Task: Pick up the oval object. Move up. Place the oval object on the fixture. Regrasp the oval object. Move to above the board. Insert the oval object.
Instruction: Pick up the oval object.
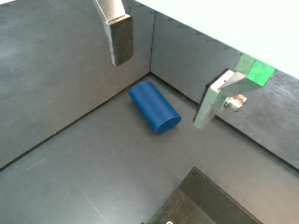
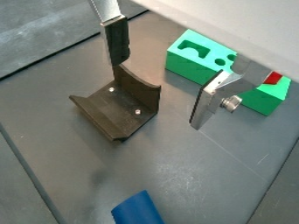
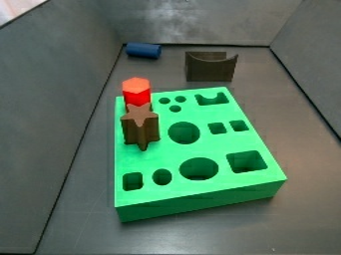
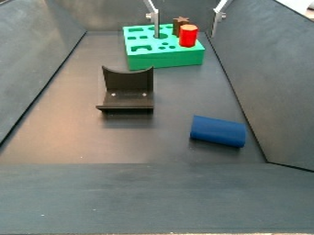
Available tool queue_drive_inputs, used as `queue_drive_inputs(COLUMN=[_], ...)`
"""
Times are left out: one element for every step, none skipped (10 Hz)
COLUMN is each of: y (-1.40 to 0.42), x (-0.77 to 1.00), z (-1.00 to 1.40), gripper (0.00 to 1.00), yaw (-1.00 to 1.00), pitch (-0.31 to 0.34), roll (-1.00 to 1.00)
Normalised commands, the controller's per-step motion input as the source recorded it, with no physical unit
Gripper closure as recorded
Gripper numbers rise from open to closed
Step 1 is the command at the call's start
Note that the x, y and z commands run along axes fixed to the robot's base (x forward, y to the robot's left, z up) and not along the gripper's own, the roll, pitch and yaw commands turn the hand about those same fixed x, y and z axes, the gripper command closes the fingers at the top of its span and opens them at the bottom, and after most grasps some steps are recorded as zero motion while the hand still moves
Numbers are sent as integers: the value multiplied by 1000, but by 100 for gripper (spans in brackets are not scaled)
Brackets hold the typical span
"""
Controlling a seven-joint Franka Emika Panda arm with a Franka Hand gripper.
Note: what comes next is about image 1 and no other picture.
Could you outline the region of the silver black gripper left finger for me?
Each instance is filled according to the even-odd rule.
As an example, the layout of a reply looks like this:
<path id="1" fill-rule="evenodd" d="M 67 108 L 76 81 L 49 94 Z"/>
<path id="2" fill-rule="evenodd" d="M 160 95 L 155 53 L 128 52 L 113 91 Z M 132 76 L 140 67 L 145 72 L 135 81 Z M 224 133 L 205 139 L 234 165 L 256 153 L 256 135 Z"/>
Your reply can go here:
<path id="1" fill-rule="evenodd" d="M 101 17 L 112 64 L 117 67 L 133 56 L 133 18 L 121 0 L 92 0 Z"/>

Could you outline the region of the silver green gripper right finger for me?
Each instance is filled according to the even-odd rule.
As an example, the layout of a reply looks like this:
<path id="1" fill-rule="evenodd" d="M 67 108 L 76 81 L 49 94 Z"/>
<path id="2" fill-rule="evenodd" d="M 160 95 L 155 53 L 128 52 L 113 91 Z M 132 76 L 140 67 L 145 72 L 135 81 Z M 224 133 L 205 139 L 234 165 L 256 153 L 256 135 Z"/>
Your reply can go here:
<path id="1" fill-rule="evenodd" d="M 242 53 L 235 69 L 226 69 L 207 85 L 193 125 L 201 129 L 223 109 L 238 112 L 247 101 L 244 93 L 262 88 L 275 71 L 267 63 Z"/>

